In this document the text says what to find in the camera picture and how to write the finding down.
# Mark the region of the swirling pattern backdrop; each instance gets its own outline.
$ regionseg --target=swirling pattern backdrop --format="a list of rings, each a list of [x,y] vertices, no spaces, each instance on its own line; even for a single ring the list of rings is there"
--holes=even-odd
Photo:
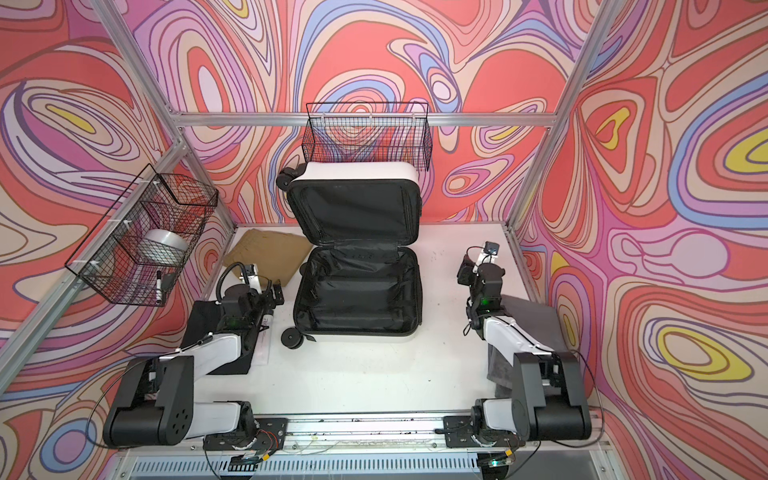
[[[88,0],[0,2],[0,348],[169,146],[95,19]],[[114,393],[88,413],[129,358],[177,346],[226,235],[213,217],[162,309],[81,292],[0,396],[0,478],[98,476],[111,452],[83,432],[98,436]]]
[[[628,2],[516,223],[628,478],[768,478],[767,118],[768,3]]]
[[[171,0],[124,19],[172,108],[301,112],[311,101],[427,101],[433,112],[552,112],[593,2]],[[422,221],[505,220],[543,128],[441,127]],[[293,221],[274,184],[301,128],[187,136],[235,221]]]

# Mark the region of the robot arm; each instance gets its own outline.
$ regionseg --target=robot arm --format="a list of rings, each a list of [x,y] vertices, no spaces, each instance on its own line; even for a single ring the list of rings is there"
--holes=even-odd
[[[225,276],[239,266],[242,283],[227,288]],[[194,382],[255,348],[265,315],[284,303],[280,285],[261,292],[255,266],[235,263],[217,284],[220,321],[215,333],[186,349],[128,363],[104,423],[104,443],[113,448],[176,445],[214,433],[256,435],[248,402],[195,402]]]
[[[212,433],[231,432],[246,409],[238,402],[195,402],[194,382],[240,356],[240,337],[209,335],[192,348],[158,359],[128,363],[104,423],[110,447],[176,445]]]
[[[477,263],[465,255],[457,275],[470,289],[468,327],[512,366],[511,397],[477,401],[476,433],[505,430],[524,441],[586,439],[591,420],[578,359],[539,342],[507,314],[501,294],[505,271],[495,264],[497,255],[498,244],[488,242]]]

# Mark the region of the vent grille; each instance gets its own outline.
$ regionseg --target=vent grille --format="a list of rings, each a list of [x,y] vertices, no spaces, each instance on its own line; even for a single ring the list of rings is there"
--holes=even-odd
[[[372,455],[275,455],[261,465],[230,465],[229,457],[210,455],[218,475],[295,475],[295,474],[407,474],[479,472],[477,455],[466,452],[406,453]],[[202,457],[139,458],[131,478],[210,476]]]

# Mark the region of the suitcase lid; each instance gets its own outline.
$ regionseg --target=suitcase lid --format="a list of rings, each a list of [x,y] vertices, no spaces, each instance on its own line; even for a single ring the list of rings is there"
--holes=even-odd
[[[419,174],[405,162],[309,162],[286,193],[301,230],[315,245],[355,240],[409,245],[419,237]]]

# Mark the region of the marker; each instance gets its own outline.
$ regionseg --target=marker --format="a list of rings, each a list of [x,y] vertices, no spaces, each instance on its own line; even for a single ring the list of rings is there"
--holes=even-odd
[[[163,290],[161,289],[163,284],[163,272],[161,270],[157,271],[157,280],[154,281],[154,284],[157,287],[157,291],[155,292],[155,301],[159,305],[163,303]]]

